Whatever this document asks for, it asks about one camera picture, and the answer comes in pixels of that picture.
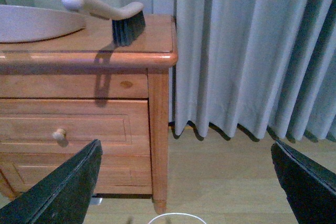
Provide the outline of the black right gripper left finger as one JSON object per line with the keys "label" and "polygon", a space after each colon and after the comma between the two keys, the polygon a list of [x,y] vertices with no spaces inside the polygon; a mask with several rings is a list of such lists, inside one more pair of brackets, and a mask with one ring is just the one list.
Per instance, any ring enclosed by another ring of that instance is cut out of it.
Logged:
{"label": "black right gripper left finger", "polygon": [[102,158],[93,140],[30,190],[1,208],[1,223],[83,223]]}

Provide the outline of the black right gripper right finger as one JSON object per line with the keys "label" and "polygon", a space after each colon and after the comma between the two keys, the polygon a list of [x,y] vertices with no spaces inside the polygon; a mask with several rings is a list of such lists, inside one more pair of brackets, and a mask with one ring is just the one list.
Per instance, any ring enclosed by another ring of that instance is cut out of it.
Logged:
{"label": "black right gripper right finger", "polygon": [[335,173],[280,140],[271,157],[297,222],[335,223]]}

